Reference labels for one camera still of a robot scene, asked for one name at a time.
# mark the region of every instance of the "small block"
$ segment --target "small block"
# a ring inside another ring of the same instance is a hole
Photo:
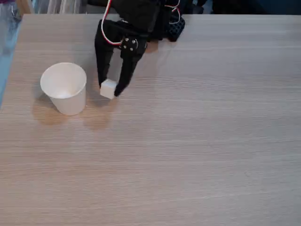
[[[117,82],[107,79],[102,83],[102,86],[100,88],[100,95],[112,100],[115,97],[114,92],[116,86],[117,86]]]

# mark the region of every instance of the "robotic arm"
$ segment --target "robotic arm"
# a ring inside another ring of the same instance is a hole
[[[129,85],[138,61],[147,47],[147,41],[168,37],[176,41],[182,33],[185,21],[177,8],[180,1],[174,0],[109,0],[103,19],[99,22],[95,51],[98,81],[102,88],[107,80],[114,48],[121,50],[123,59],[121,75],[114,96],[118,97]],[[110,6],[113,6],[122,20],[105,20]]]

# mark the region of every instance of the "cup rim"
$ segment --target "cup rim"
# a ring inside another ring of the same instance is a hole
[[[83,86],[79,89],[78,92],[76,92],[76,93],[75,93],[74,95],[72,95],[71,97],[53,97],[52,95],[49,95],[49,94],[43,89],[43,86],[42,86],[42,80],[43,80],[43,78],[45,77],[45,73],[46,73],[48,70],[50,70],[50,69],[52,69],[53,67],[58,66],[58,65],[73,65],[73,66],[76,66],[76,67],[80,68],[80,70],[82,70],[82,71],[84,72],[84,74],[85,74],[85,82],[83,83]],[[85,70],[84,70],[81,66],[79,66],[79,65],[77,65],[77,64],[75,64],[75,63],[71,63],[71,62],[61,62],[61,63],[57,63],[57,64],[54,64],[54,65],[51,65],[49,68],[47,68],[47,69],[43,72],[43,74],[42,74],[42,76],[41,76],[41,79],[40,79],[40,87],[41,87],[42,91],[43,91],[48,97],[54,98],[54,99],[60,99],[60,100],[69,99],[69,98],[75,97],[77,94],[79,94],[79,93],[84,89],[84,87],[86,86],[86,84],[87,84],[87,74],[86,74]]]

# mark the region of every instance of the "wooden table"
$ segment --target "wooden table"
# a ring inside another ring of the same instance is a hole
[[[300,225],[301,17],[186,16],[113,101],[97,86],[100,18],[24,17],[0,113],[0,225]],[[88,74],[80,115],[40,90],[58,62]]]

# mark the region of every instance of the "table surface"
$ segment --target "table surface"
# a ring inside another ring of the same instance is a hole
[[[108,101],[100,16],[24,17],[0,112],[0,225],[301,224],[301,17],[185,18]],[[40,90],[58,62],[88,74],[77,116]]]

